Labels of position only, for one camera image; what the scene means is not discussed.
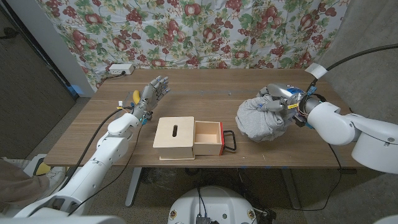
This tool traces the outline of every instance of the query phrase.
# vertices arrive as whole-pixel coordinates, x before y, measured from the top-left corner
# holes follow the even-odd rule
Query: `gray fabric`
[[[266,110],[266,104],[270,101],[272,97],[264,95],[246,100],[239,106],[236,124],[243,135],[255,142],[274,140],[283,135],[291,123],[292,115]]]
[[[45,175],[29,177],[22,169],[0,159],[0,206],[26,206],[36,201],[48,188]]]

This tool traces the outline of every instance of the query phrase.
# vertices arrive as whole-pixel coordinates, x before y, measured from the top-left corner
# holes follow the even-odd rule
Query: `box lid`
[[[159,118],[153,147],[192,147],[194,117]]]

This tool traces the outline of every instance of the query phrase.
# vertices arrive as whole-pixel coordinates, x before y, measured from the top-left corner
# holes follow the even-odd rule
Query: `wooden box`
[[[221,122],[195,121],[193,154],[217,155],[223,153],[223,125]]]
[[[160,118],[153,145],[159,152],[159,159],[194,159],[194,125],[193,117]]]
[[[193,117],[160,118],[153,147],[160,160],[220,156],[224,148],[223,123],[195,121]]]

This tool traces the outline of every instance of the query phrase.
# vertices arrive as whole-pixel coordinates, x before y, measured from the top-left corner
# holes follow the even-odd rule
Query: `gray cloth bundle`
[[[292,122],[292,114],[274,113],[266,110],[273,101],[268,94],[243,102],[235,117],[239,130],[255,142],[271,141],[283,135]]]

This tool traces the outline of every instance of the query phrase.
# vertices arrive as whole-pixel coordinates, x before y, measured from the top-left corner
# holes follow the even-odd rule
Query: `table leg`
[[[290,169],[281,169],[281,171],[285,181],[287,193],[289,194],[290,203],[292,204],[293,208],[300,209],[301,205],[299,197],[297,196],[296,186],[294,185],[292,171]]]
[[[138,183],[139,183],[139,178],[141,176],[141,170],[142,170],[141,167],[135,167],[132,170],[129,191],[127,192],[126,201],[124,203],[127,207],[131,207],[134,202],[134,196],[136,195],[136,192],[138,189]]]

